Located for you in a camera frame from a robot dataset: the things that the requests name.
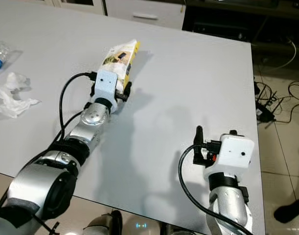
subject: drawer handle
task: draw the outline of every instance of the drawer handle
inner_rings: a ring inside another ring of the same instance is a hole
[[[158,20],[158,16],[149,15],[149,14],[142,14],[142,13],[133,13],[134,18],[143,18],[149,20]]]

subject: person's foot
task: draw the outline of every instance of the person's foot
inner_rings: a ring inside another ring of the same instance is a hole
[[[288,206],[279,207],[274,212],[274,217],[281,223],[287,223],[299,215],[299,200]]]

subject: white cabinet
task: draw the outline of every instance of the white cabinet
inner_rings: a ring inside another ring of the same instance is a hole
[[[38,3],[38,4],[53,6],[52,0],[20,0],[20,1],[32,2],[32,3]]]
[[[182,29],[185,6],[150,0],[106,0],[108,16]]]
[[[58,7],[104,15],[102,0],[52,0],[52,1],[53,4]]]

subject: crumpled tissue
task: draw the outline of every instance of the crumpled tissue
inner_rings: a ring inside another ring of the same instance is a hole
[[[0,99],[3,100],[3,104],[0,105],[0,113],[11,118],[17,118],[31,105],[39,103],[40,101],[36,99],[15,100],[13,98],[14,92],[27,87],[29,84],[25,76],[14,72],[9,73],[6,83],[0,87]]]

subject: white table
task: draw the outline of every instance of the white table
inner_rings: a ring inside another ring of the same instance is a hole
[[[0,0],[0,39],[19,56],[0,72],[31,79],[22,99],[42,101],[18,119],[0,116],[0,172],[15,176],[59,130],[58,98],[72,75],[96,70],[108,49],[136,38],[129,101],[112,116],[98,148],[82,167],[74,195],[209,234],[205,215],[187,199],[177,163],[197,125],[217,140],[237,129],[255,142],[241,185],[250,194],[253,232],[265,234],[251,46],[248,43],[32,3]],[[90,83],[66,93],[65,120],[82,109]],[[208,206],[203,167],[184,163],[192,194]]]

